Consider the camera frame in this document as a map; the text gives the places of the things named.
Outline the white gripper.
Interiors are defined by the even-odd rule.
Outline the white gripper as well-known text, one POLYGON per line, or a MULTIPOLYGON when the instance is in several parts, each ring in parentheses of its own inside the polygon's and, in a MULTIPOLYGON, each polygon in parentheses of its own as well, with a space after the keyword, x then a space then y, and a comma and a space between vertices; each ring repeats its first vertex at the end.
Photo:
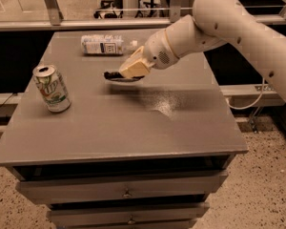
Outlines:
POLYGON ((118 72, 125 78, 146 76, 154 67, 165 70, 175 64, 179 58, 170 47, 165 30, 154 33, 145 43, 139 47, 119 68, 118 72))

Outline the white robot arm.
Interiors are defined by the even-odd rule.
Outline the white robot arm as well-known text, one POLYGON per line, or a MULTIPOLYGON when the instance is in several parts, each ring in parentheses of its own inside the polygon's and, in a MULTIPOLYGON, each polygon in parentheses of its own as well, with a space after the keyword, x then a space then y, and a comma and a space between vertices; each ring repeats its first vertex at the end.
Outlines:
POLYGON ((183 56, 231 44, 286 103, 286 36, 259 23, 238 0, 194 0, 193 13, 162 29, 118 70, 125 78, 164 70, 183 56))

